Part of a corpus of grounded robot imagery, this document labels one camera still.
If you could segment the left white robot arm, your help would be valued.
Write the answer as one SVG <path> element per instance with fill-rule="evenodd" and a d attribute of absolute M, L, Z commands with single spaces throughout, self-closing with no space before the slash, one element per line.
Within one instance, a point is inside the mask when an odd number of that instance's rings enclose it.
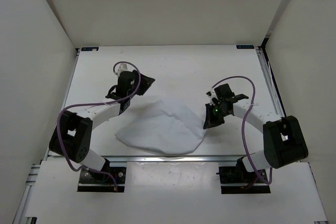
<path fill-rule="evenodd" d="M 66 110 L 49 142 L 49 149 L 87 169 L 98 182 L 110 176 L 109 161 L 90 149 L 92 131 L 109 119 L 121 115 L 130 106 L 135 95 L 144 95 L 155 82 L 136 70 L 123 70 L 106 100 L 99 105 L 86 105 L 80 112 Z"/>

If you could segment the white skirt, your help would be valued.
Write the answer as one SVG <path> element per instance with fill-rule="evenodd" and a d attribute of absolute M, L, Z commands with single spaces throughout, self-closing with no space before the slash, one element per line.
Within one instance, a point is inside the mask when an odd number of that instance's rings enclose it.
<path fill-rule="evenodd" d="M 187 105 L 163 99 L 148 105 L 115 136 L 129 147 L 180 156 L 194 152 L 205 133 L 203 120 Z"/>

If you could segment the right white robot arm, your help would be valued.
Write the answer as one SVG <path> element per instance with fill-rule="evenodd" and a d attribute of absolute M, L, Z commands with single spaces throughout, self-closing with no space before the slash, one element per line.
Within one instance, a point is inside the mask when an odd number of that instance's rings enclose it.
<path fill-rule="evenodd" d="M 299 121 L 294 116 L 281 117 L 264 112 L 244 94 L 232 92 L 229 84 L 206 93 L 210 102 L 205 105 L 204 129 L 225 123 L 224 117 L 232 115 L 242 119 L 242 136 L 248 123 L 262 133 L 263 149 L 237 161 L 236 177 L 247 182 L 256 170 L 278 169 L 308 157 L 309 151 Z"/>

